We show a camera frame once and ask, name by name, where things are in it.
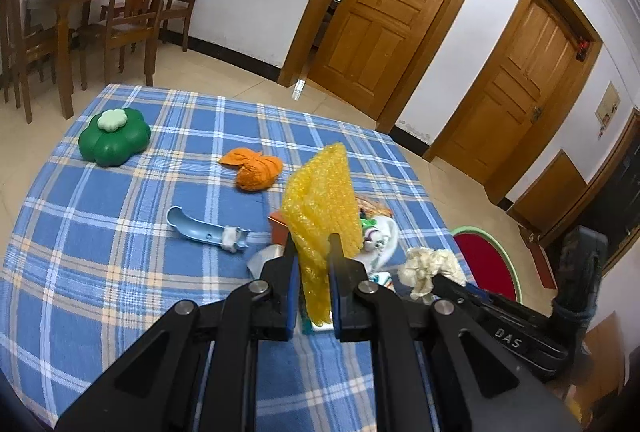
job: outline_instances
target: black baseboard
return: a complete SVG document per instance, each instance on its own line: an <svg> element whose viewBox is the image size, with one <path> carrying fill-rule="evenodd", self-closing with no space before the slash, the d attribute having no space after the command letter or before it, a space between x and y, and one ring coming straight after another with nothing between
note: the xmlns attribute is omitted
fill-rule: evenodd
<svg viewBox="0 0 640 432"><path fill-rule="evenodd" d="M170 44L175 44L176 46L182 46L182 35L175 31L161 29L160 39ZM236 50L228 49L218 44L212 44L211 42L206 42L193 36L189 36L187 47L196 52L211 56L212 58L217 58L231 65L244 68L244 70L248 70L258 76L271 79L271 81L278 81L278 76L280 75L280 69L278 67L271 65L271 63L247 56L242 52L237 52Z"/></svg>
<svg viewBox="0 0 640 432"><path fill-rule="evenodd" d="M422 157L422 155L429 149L428 143L425 143L421 139L418 139L416 136L409 134L409 132L398 128L395 125L389 132L389 137L401 147L406 148L420 157Z"/></svg>
<svg viewBox="0 0 640 432"><path fill-rule="evenodd" d="M498 208L501 208L504 211L507 211L509 208L511 208L511 206L513 206L513 203L506 197L503 197L497 206Z"/></svg>

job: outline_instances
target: plastic wrapper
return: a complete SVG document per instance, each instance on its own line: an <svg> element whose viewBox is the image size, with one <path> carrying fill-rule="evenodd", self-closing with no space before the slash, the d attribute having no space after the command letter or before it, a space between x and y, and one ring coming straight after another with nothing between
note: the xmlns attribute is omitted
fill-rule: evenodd
<svg viewBox="0 0 640 432"><path fill-rule="evenodd" d="M316 325L329 323L329 235L340 234L347 258L362 246L358 203L342 143L323 148L289 177L280 211L298 250L306 312Z"/></svg>

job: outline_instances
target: plaid tablecloth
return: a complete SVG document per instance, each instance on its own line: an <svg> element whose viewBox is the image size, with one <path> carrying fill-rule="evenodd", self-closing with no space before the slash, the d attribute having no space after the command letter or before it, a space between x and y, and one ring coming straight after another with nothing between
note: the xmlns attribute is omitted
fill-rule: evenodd
<svg viewBox="0 0 640 432"><path fill-rule="evenodd" d="M148 149L118 168L82 161L78 135L107 108L139 109ZM71 126L35 179L0 278L0 368L18 396L55 423L78 395L180 299L207 304L247 282L246 261L270 242L267 215L287 177L321 147L347 148L356 192L386 203L400 227L391 264L410 246L449 248L468 266L398 146L357 126L224 97L110 85ZM244 146L282 159L277 183L234 188L218 158ZM166 224L170 206L208 222L250 229L230 255ZM259 431L375 429L368 344L300 332L261 342Z"/></svg>

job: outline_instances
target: wooden dining table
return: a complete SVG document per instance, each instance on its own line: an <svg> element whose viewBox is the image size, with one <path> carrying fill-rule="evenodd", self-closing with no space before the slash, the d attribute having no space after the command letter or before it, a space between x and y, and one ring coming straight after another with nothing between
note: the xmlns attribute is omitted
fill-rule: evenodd
<svg viewBox="0 0 640 432"><path fill-rule="evenodd" d="M74 4L82 3L81 25L89 23L89 12L92 0L22 0L25 9L24 28L29 32L31 28L31 11L35 9L54 9L56 12L56 73L58 75L58 93L62 115L69 119L74 115L71 94L73 83L71 78L71 60L69 57L69 9Z"/></svg>

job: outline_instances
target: door lock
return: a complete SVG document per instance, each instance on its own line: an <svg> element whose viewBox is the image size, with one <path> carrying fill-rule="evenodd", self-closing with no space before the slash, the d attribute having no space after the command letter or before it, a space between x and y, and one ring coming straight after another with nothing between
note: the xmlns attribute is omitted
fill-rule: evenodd
<svg viewBox="0 0 640 432"><path fill-rule="evenodd" d="M531 122L532 123L535 123L536 121L538 121L540 116L542 116L542 111L543 111L543 108L540 107L540 106L533 107L533 112L531 113Z"/></svg>

